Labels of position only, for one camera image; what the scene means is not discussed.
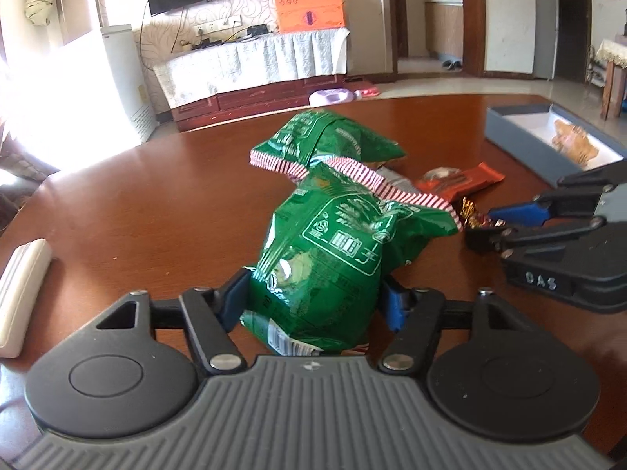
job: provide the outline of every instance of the cable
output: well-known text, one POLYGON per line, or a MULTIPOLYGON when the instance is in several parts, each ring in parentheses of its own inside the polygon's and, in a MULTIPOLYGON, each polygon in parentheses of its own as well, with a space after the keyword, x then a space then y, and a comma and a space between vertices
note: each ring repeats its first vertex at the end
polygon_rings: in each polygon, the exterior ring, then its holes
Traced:
POLYGON ((189 7, 187 7, 187 9, 185 7, 181 9, 181 19, 179 20, 179 29, 176 31, 176 37, 174 37, 174 43, 170 50, 170 54, 174 53, 174 46, 176 45, 176 40, 179 38, 179 33, 181 33, 181 25, 183 24, 183 11, 185 11, 185 19, 187 19, 188 10, 189 10, 189 7))
POLYGON ((146 17, 146 9, 148 9, 148 1, 146 1, 146 5, 145 7, 143 7, 143 14, 142 14, 142 27, 139 29, 139 59, 142 62, 143 68, 148 69, 149 71, 154 72, 155 70, 148 67, 148 65, 146 65, 143 62, 143 51, 142 51, 142 34, 143 34, 143 18, 146 17))
POLYGON ((247 27, 242 28, 241 30, 237 30, 236 33, 234 33, 231 37, 229 37, 227 40, 223 40, 222 43, 228 42, 229 40, 233 39, 234 36, 236 36, 239 32, 243 32, 247 27))

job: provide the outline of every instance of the wooden cabinet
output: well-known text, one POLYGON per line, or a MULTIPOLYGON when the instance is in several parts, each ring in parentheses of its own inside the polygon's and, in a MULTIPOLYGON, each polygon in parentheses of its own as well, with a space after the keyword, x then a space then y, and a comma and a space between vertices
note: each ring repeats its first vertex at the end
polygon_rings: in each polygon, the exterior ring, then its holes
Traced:
POLYGON ((461 59, 464 55, 463 6, 425 2, 424 9, 427 50, 461 59))
POLYGON ((309 95, 312 93, 343 86, 343 74, 265 84, 218 93, 207 99, 174 108, 172 116, 181 132, 190 131, 253 114, 308 106, 309 95))

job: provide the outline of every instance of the kitchen counter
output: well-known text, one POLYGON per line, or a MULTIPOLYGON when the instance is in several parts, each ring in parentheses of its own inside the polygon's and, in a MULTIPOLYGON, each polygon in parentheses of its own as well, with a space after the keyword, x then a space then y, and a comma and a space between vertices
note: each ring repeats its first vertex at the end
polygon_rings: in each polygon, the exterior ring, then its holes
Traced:
POLYGON ((451 5, 453 7, 463 7, 464 0, 425 0, 432 4, 451 5))
POLYGON ((426 46, 441 61, 464 56, 463 0, 426 0, 426 46))

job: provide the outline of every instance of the wooden table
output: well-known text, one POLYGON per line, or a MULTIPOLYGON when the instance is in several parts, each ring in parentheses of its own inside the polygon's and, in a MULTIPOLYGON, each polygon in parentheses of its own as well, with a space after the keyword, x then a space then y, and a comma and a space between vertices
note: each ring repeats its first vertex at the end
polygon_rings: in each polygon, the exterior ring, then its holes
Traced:
MULTIPOLYGON (((337 111, 400 142, 415 179, 437 166, 469 168, 480 161, 503 172, 502 184, 475 196, 483 209, 529 200, 547 188, 524 166, 484 141, 490 105, 538 103, 535 96, 465 95, 365 101, 337 111)), ((274 208, 293 185, 248 166, 249 150, 293 113, 168 136, 76 174, 46 180, 0 239, 0 266, 13 249, 38 237, 50 242, 50 266, 22 355, 0 370, 0 457, 10 459, 38 431, 23 399, 32 363, 83 323, 134 289, 173 298, 191 286, 220 285, 256 261, 274 208)), ((601 400, 586 432, 607 451, 627 433, 626 314, 594 315, 506 285, 496 254, 479 256, 456 235, 433 241, 396 273, 408 286, 474 298, 492 286, 523 313, 587 359, 601 379, 601 400)), ((390 334, 373 323, 372 347, 390 334)), ((158 334, 184 348, 181 334, 158 334)), ((249 360, 266 348, 244 328, 232 334, 249 360)), ((467 337, 448 331, 440 351, 467 337)))
MULTIPOLYGON (((623 100, 625 99, 625 90, 627 89, 627 68, 616 63, 616 61, 620 61, 624 65, 625 58, 623 56, 618 59, 614 58, 611 52, 603 51, 603 45, 606 41, 603 42, 598 55, 599 58, 605 59, 605 55, 610 55, 607 57, 607 75, 605 88, 603 89, 603 102, 601 103, 601 118, 607 120, 610 106, 612 110, 611 114, 614 118, 619 118, 623 112, 623 100)), ((627 46, 627 37, 617 35, 614 38, 614 42, 619 45, 627 46)))

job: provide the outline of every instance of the green snack bag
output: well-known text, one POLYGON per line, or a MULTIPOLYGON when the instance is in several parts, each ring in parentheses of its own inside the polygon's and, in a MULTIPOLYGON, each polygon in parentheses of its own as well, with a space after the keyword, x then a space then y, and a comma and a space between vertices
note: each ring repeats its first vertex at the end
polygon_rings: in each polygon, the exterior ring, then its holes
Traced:
POLYGON ((355 347, 381 277, 413 260, 432 237, 459 228, 446 201, 399 191, 352 160, 331 164, 315 166, 275 211, 251 279, 241 321, 280 354, 355 347))
POLYGON ((397 143, 368 127, 325 109, 311 109, 297 114, 268 141, 254 147, 250 163, 300 182, 311 168, 329 158, 381 163, 404 156, 397 143))

